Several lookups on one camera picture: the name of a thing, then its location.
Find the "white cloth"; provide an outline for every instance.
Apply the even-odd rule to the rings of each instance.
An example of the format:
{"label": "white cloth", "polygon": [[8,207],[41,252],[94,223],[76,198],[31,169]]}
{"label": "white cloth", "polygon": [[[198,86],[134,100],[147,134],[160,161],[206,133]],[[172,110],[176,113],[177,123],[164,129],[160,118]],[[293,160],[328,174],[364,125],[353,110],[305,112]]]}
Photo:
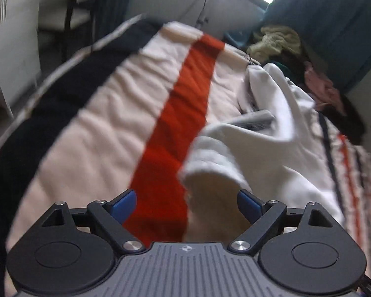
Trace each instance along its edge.
{"label": "white cloth", "polygon": [[323,145],[310,130],[317,119],[314,101],[273,64],[250,65],[244,90],[249,85],[258,108],[275,119],[260,132],[208,125],[194,140],[179,173],[189,206],[186,241],[228,243],[247,229],[236,206],[240,189],[288,207],[316,201],[343,223]]}

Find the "pink cloth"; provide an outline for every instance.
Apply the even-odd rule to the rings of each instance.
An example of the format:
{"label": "pink cloth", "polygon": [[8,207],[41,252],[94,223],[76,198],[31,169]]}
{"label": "pink cloth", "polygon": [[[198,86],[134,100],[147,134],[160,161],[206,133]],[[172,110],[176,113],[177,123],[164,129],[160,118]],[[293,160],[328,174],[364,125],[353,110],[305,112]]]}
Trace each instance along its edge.
{"label": "pink cloth", "polygon": [[305,84],[313,93],[312,97],[316,102],[316,110],[322,110],[323,107],[330,104],[339,113],[346,116],[341,95],[334,88],[333,82],[325,74],[317,73],[310,62],[306,62],[305,65]]}

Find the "striped blanket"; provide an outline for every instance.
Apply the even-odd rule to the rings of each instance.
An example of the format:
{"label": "striped blanket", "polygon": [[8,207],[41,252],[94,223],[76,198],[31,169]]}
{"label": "striped blanket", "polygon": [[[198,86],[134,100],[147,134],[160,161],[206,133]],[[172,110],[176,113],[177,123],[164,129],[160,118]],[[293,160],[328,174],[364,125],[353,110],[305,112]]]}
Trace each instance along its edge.
{"label": "striped blanket", "polygon": [[[125,227],[147,246],[182,241],[178,170],[206,123],[241,115],[249,63],[197,29],[135,17],[56,70],[0,139],[0,294],[6,251],[56,201],[84,207],[133,188]],[[323,140],[333,191],[371,268],[371,156],[335,133]]]}

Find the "silver screw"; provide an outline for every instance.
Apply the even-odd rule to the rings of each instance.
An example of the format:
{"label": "silver screw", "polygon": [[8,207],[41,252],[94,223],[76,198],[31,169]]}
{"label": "silver screw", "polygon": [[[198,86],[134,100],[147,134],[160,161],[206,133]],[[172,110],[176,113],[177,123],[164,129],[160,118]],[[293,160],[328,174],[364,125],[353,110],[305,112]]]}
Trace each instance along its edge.
{"label": "silver screw", "polygon": [[234,241],[231,243],[231,248],[237,251],[244,251],[250,248],[250,243],[242,240]]}
{"label": "silver screw", "polygon": [[142,249],[143,245],[139,241],[131,240],[123,244],[123,248],[128,251],[138,251]]}

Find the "curtain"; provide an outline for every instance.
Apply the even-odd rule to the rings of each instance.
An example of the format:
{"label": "curtain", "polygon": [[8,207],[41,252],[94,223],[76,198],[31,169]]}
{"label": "curtain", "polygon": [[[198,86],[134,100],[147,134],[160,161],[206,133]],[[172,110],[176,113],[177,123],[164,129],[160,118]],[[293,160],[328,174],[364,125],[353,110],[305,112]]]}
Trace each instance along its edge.
{"label": "curtain", "polygon": [[371,0],[274,0],[264,23],[297,31],[327,61],[327,75],[342,92],[371,69]]}
{"label": "curtain", "polygon": [[129,1],[97,1],[95,9],[95,40],[108,35],[124,21]]}

